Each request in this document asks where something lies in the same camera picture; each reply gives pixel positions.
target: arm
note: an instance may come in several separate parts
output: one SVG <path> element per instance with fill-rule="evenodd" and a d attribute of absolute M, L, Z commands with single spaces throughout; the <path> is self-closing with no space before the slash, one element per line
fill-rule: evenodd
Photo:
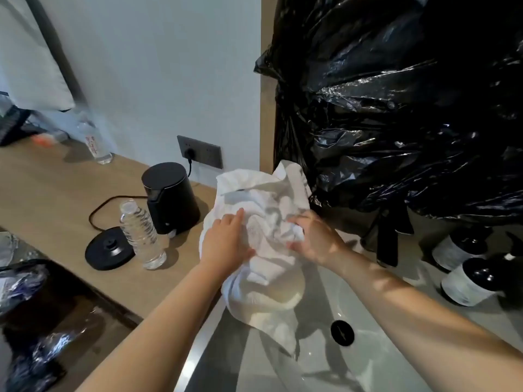
<path fill-rule="evenodd" d="M 254 255 L 240 244 L 244 211 L 216 220 L 201 262 L 84 381 L 78 392 L 171 392 L 223 281 Z"/>
<path fill-rule="evenodd" d="M 347 248 L 313 212 L 289 221 L 303 228 L 305 240 L 288 247 L 342 277 L 432 389 L 522 390 L 518 350 Z"/>

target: black round kettle base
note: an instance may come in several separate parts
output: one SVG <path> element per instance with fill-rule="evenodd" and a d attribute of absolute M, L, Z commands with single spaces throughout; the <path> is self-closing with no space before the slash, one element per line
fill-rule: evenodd
<path fill-rule="evenodd" d="M 120 227 L 100 232 L 85 249 L 85 259 L 95 270 L 114 270 L 134 257 L 134 250 L 127 242 Z"/>

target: forearm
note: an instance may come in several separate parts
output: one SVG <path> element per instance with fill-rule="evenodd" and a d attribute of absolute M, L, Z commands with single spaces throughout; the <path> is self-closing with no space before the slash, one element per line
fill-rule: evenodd
<path fill-rule="evenodd" d="M 171 392 L 222 280 L 196 266 L 78 391 Z"/>
<path fill-rule="evenodd" d="M 331 255 L 325 266 L 349 283 L 435 391 L 521 390 L 523 355 L 487 330 L 353 251 Z"/>

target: kettle lid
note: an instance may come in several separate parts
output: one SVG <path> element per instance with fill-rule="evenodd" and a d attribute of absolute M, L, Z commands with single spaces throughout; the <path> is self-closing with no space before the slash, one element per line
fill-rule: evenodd
<path fill-rule="evenodd" d="M 151 166 L 142 175 L 142 183 L 151 190 L 163 190 L 180 183 L 187 177 L 185 168 L 175 162 Z"/>

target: black electric kettle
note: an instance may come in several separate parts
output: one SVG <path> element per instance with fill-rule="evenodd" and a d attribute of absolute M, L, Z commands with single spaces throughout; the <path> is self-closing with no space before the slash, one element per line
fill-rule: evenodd
<path fill-rule="evenodd" d="M 151 166 L 142 175 L 142 183 L 158 234 L 179 234 L 198 223 L 200 210 L 182 165 L 167 162 Z"/>

